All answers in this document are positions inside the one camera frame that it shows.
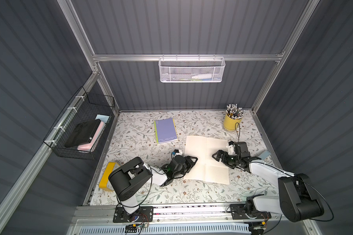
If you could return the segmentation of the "cream lined notebook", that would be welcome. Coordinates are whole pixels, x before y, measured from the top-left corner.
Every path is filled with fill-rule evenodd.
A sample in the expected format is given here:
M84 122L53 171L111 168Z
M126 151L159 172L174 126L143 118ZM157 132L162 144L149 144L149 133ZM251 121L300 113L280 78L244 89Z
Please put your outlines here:
M229 168L212 158L212 155L219 150L227 151L227 145L227 140L187 136L185 155L197 157L198 160L184 178L229 185Z

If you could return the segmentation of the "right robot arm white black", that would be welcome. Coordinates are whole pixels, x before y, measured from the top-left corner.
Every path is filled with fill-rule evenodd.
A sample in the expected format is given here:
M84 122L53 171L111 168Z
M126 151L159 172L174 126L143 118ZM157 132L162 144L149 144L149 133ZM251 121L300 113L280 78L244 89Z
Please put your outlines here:
M228 143L227 151L219 150L212 155L225 166L259 176L278 189L278 196L261 193L247 197L241 212L250 219L277 213L291 222L322 216L325 212L322 197L310 184L310 178L267 164L265 159L268 156L270 152L267 150L259 156L251 156L245 142L233 141Z

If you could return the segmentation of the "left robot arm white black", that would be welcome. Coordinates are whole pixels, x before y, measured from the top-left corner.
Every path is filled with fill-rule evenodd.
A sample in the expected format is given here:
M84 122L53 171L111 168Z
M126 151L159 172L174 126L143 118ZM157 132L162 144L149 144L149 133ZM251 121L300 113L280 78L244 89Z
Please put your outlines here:
M183 178L197 162L197 157L183 156L178 150L172 152L170 163L159 169L135 157L110 173L107 179L116 193L118 204L132 216L138 214L141 205L135 195L146 183L168 186L175 179Z

